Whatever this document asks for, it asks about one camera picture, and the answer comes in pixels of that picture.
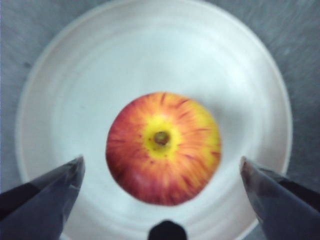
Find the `gray surface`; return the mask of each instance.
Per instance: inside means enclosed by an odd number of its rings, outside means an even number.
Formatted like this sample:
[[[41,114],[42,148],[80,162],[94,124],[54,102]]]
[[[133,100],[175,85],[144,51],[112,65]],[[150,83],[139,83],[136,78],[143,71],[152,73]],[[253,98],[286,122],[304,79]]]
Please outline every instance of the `gray surface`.
[[[68,23],[105,0],[1,1],[1,190],[20,184],[14,128],[27,75]],[[320,192],[320,1],[211,0],[264,42],[283,75],[293,113],[288,176]],[[257,227],[246,240],[264,240]]]

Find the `plate rim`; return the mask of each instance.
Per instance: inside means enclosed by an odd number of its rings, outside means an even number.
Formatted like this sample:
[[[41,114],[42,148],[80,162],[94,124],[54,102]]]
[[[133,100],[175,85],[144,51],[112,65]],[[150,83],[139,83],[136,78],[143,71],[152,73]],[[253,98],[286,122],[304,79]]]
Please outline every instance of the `plate rim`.
[[[230,12],[226,11],[225,9],[207,2],[203,0],[173,0],[175,2],[180,2],[182,4],[194,4],[198,7],[206,8],[208,11],[214,11],[215,14],[221,14],[225,18],[228,18],[230,22],[232,22],[235,26],[237,26],[244,34],[246,34],[255,44],[257,48],[260,48],[261,53],[266,57],[266,61],[272,68],[277,83],[279,86],[279,90],[281,92],[283,103],[284,103],[284,110],[285,110],[285,120],[287,123],[287,146],[285,150],[285,157],[283,162],[283,167],[281,169],[281,173],[285,174],[289,167],[291,152],[292,152],[292,144],[293,144],[293,115],[292,115],[292,109],[290,104],[290,98],[288,95],[287,87],[285,84],[285,81],[283,79],[283,76],[276,64],[276,61],[272,57],[271,53],[265,46],[265,44],[262,42],[262,40],[256,35],[253,30],[251,30],[246,24],[244,24],[240,19],[238,19],[236,16],[232,15]],[[41,54],[36,59],[34,66],[32,67],[31,71],[27,75],[26,81],[23,85],[22,92],[19,97],[18,106],[16,110],[16,117],[15,117],[15,125],[14,125],[14,153],[15,153],[15,159],[17,164],[18,173],[21,177],[22,182],[30,181],[27,174],[27,169],[24,164],[24,157],[23,157],[23,151],[22,151],[22,141],[21,141],[21,134],[22,134],[22,118],[25,114],[25,108],[26,108],[26,99],[28,98],[28,95],[32,89],[33,83],[36,81],[36,76],[38,72],[41,70],[42,66],[46,62],[46,59],[50,56],[53,49],[64,40],[64,38],[68,37],[68,35],[77,27],[80,27],[83,23],[88,21],[91,18],[94,18],[96,15],[99,15],[100,13],[103,13],[105,11],[108,11],[112,8],[116,8],[121,5],[125,5],[132,2],[148,2],[148,0],[112,0],[107,1],[105,3],[102,3],[92,9],[89,9],[82,15],[76,17],[74,20],[72,20],[70,23],[68,23],[65,27],[63,27],[56,36],[54,36],[47,46],[44,48],[44,50],[41,52]],[[162,5],[166,4],[165,1],[159,1]],[[255,219],[252,221],[250,225],[247,226],[247,228],[239,233],[239,235],[234,240],[242,240],[245,236],[247,236],[256,226],[258,225],[258,220]],[[62,239],[70,239],[68,236],[62,233],[61,235]]]

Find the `white plate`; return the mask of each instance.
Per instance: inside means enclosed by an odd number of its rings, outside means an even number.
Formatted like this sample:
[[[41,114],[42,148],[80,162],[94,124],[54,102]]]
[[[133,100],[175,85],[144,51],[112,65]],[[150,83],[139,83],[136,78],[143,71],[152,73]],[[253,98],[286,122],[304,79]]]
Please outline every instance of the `white plate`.
[[[201,102],[223,142],[208,186],[175,207],[134,199],[105,161],[118,112],[156,91]],[[164,219],[182,225],[191,240],[241,239],[256,224],[241,156],[285,172],[291,142],[288,96],[266,48],[230,14],[190,0],[116,0],[77,19],[32,70],[16,126],[25,181],[84,155],[83,185],[64,232],[73,240],[142,240]]]

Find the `apple stem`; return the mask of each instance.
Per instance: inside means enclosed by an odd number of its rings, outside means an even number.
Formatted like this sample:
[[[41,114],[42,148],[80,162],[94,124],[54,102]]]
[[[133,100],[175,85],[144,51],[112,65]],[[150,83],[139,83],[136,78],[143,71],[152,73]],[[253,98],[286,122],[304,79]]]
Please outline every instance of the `apple stem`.
[[[158,131],[154,135],[154,141],[155,141],[155,143],[157,143],[161,146],[164,146],[169,141],[169,135],[165,131]]]

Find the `red apple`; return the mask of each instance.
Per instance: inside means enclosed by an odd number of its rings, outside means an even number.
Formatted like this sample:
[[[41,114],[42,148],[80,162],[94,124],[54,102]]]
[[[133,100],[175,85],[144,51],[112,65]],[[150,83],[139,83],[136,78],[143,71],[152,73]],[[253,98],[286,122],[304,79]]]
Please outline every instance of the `red apple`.
[[[195,100],[156,92],[130,102],[108,134],[114,180],[135,198],[177,205],[195,197],[221,158],[217,124]]]

